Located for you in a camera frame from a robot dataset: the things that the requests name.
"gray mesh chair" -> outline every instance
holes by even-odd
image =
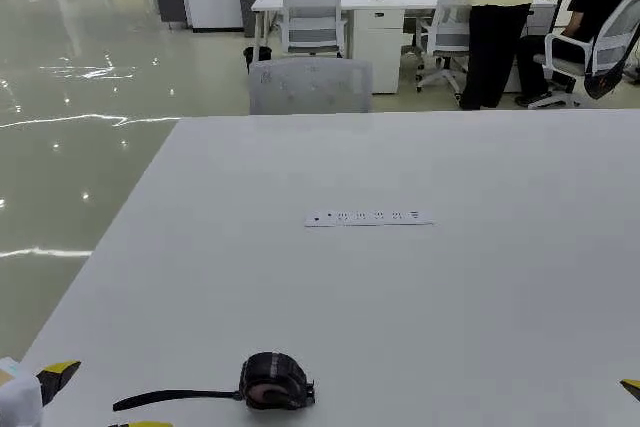
[[[249,73],[251,115],[371,111],[371,64],[327,57],[256,62]]]
[[[283,0],[280,31],[286,53],[338,52],[344,55],[340,0]]]
[[[438,0],[436,12],[431,24],[422,24],[427,33],[422,37],[422,59],[427,62],[429,57],[436,57],[438,69],[427,74],[420,68],[416,75],[417,90],[438,80],[446,80],[453,87],[456,99],[460,99],[462,89],[457,79],[466,74],[454,70],[452,62],[458,57],[469,55],[469,16],[471,14],[471,0]]]
[[[603,74],[622,60],[639,25],[640,0],[623,0],[602,26],[595,42],[580,42],[563,35],[549,34],[545,40],[545,54],[536,55],[533,60],[549,70],[560,72],[574,79],[586,75],[590,61],[591,72],[594,75]],[[582,47],[584,62],[569,62],[554,58],[553,46],[556,42],[566,42]],[[534,102],[529,105],[529,109],[538,109],[558,102],[564,102],[567,107],[594,106],[591,99],[573,93],[571,88],[569,92],[557,92],[550,97]]]

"power outlet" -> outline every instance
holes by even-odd
[[[342,227],[376,225],[431,225],[433,221],[425,212],[382,211],[373,212],[326,210],[307,217],[305,227]]]

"desk drawer cabinet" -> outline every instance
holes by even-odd
[[[404,10],[356,10],[353,20],[356,30],[401,29],[404,23]]]
[[[371,63],[376,94],[398,91],[403,21],[403,10],[363,9],[352,14],[350,57]]]

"shoe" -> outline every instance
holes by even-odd
[[[540,100],[544,100],[549,97],[551,97],[551,92],[545,92],[542,95],[534,95],[532,97],[528,97],[526,95],[519,95],[518,97],[515,98],[515,102],[520,107],[528,108],[529,105],[533,104],[534,102],[538,102]]]

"chair backrest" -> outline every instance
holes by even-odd
[[[429,30],[427,54],[467,52],[471,0],[438,0]]]
[[[249,92],[252,115],[370,112],[373,70],[369,62],[327,57],[256,62]]]
[[[338,45],[342,20],[340,0],[283,0],[282,48],[321,48]]]
[[[593,44],[593,74],[611,70],[622,60],[639,26],[640,0],[623,0],[604,23]]]

